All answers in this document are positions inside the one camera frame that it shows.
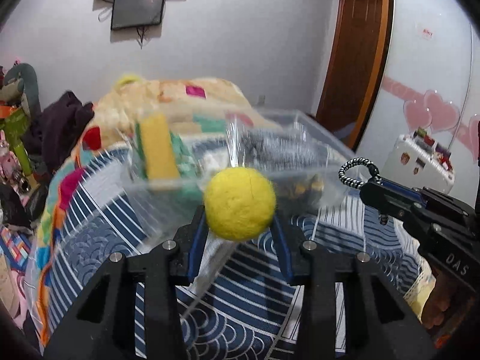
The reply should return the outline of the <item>person's right hand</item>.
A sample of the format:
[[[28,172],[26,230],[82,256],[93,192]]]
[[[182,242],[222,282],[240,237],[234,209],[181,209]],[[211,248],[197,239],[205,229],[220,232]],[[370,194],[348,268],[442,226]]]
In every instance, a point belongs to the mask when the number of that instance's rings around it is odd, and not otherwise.
[[[479,308],[476,296],[455,278],[439,270],[433,271],[435,284],[421,312],[421,323],[429,332],[436,332],[447,321],[457,318],[456,327],[465,334],[479,333]]]

